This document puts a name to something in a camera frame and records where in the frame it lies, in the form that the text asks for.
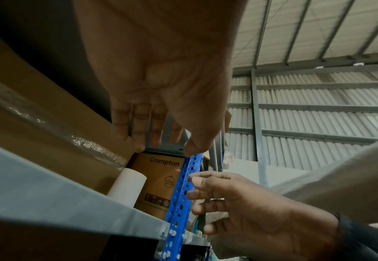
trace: hand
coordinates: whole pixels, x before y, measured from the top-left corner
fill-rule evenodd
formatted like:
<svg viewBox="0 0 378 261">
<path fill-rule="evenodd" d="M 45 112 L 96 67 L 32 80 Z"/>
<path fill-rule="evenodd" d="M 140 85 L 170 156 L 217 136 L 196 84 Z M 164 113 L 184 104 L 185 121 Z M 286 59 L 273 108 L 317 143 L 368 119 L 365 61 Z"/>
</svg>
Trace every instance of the hand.
<svg viewBox="0 0 378 261">
<path fill-rule="evenodd" d="M 111 98 L 111 118 L 136 152 L 191 132 L 187 157 L 207 151 L 223 128 L 232 51 L 246 0 L 73 0 L 89 62 Z"/>
<path fill-rule="evenodd" d="M 211 200 L 192 208 L 195 215 L 228 212 L 204 227 L 206 235 L 240 233 L 269 252 L 288 258 L 323 260 L 335 247 L 334 215 L 289 200 L 233 173 L 199 172 L 189 176 L 196 190 L 187 198 Z"/>
</svg>

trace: white wall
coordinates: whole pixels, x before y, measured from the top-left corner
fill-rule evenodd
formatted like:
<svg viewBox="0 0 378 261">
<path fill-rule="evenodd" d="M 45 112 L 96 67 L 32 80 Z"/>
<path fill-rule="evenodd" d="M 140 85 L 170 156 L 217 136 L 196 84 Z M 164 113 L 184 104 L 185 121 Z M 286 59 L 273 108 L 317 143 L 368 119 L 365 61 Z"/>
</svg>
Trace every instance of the white wall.
<svg viewBox="0 0 378 261">
<path fill-rule="evenodd" d="M 223 172 L 237 173 L 259 184 L 258 163 L 256 161 L 234 159 L 230 168 L 224 169 Z M 271 165 L 267 165 L 266 169 L 269 187 L 299 177 L 307 172 L 306 170 Z"/>
</svg>

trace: slotted rack post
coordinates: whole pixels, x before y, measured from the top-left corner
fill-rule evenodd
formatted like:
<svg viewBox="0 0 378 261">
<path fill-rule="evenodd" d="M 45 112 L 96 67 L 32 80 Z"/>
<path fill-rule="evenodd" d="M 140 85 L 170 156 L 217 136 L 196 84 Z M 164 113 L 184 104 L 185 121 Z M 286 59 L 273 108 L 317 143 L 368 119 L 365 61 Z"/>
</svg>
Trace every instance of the slotted rack post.
<svg viewBox="0 0 378 261">
<path fill-rule="evenodd" d="M 160 261 L 177 261 L 180 259 L 180 250 L 185 239 L 187 220 L 189 218 L 191 200 L 186 198 L 186 193 L 194 187 L 188 180 L 191 173 L 199 172 L 203 154 L 196 154 L 186 158 L 177 180 L 176 188 L 170 201 L 166 221 L 170 222 Z"/>
</svg>

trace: sleeve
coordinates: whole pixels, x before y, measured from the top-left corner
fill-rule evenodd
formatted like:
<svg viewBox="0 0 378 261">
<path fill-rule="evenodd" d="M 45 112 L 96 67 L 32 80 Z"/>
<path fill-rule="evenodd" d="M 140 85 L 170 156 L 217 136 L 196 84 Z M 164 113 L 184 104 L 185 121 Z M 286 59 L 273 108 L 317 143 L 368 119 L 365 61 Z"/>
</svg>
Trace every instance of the sleeve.
<svg viewBox="0 0 378 261">
<path fill-rule="evenodd" d="M 378 229 L 334 215 L 339 220 L 340 242 L 331 260 L 378 261 Z"/>
</svg>

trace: plastic film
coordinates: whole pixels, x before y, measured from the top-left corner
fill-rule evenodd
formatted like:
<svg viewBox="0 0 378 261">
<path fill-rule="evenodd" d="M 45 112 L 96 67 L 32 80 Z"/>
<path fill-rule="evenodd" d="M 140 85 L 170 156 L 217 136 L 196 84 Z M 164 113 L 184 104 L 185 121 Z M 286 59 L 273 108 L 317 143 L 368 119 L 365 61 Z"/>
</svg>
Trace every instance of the plastic film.
<svg viewBox="0 0 378 261">
<path fill-rule="evenodd" d="M 91 140 L 81 137 L 76 131 L 64 126 L 43 108 L 2 83 L 0 83 L 0 108 L 34 124 L 116 169 L 120 170 L 126 166 L 127 161 L 124 158 Z"/>
</svg>

